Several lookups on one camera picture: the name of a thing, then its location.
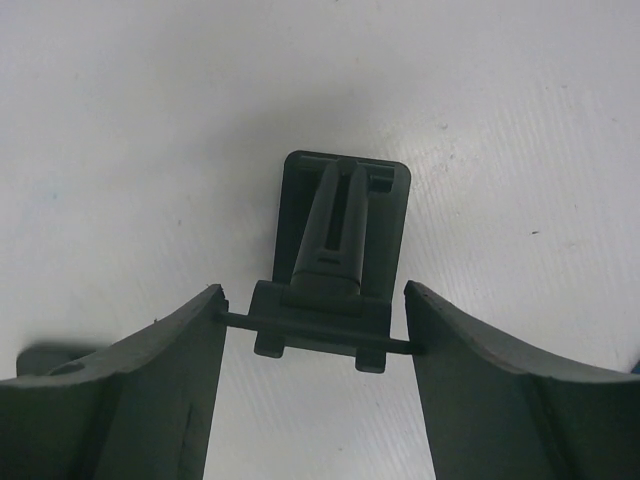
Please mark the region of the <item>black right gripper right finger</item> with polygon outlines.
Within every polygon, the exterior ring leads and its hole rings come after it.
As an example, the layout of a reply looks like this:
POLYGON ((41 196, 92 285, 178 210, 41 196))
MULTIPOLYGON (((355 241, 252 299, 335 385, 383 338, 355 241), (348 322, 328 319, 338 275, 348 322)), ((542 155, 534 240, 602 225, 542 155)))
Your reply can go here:
POLYGON ((519 340, 426 286, 404 290, 440 479, 635 479, 639 378, 519 340))

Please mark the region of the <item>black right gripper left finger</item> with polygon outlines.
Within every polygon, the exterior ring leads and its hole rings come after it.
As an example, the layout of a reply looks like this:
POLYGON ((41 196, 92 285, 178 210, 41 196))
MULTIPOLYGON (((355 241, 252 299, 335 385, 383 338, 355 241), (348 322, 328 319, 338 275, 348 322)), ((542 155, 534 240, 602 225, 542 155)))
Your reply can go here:
POLYGON ((227 310, 212 285, 107 348, 2 381, 2 478, 203 478, 227 310))

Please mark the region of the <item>black folding phone stand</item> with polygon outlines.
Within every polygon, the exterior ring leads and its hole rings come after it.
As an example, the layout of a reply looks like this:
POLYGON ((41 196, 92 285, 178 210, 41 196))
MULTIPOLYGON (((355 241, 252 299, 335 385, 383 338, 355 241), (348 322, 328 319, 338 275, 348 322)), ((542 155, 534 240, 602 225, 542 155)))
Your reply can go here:
POLYGON ((246 314, 220 323, 255 332, 254 352, 350 356, 381 374, 388 354, 419 344, 391 336, 392 299, 411 173, 394 161, 294 151, 284 162, 272 276, 246 314))

